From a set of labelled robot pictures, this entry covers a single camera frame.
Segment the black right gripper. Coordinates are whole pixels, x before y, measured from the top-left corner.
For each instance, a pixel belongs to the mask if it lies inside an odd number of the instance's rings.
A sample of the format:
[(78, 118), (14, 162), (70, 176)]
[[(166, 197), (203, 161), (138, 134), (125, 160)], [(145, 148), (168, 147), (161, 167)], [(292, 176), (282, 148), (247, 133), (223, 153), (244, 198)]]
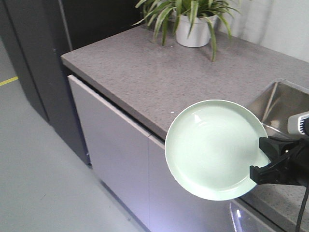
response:
[(258, 185), (309, 185), (309, 140), (260, 137), (259, 148), (269, 163), (250, 166), (250, 179)]

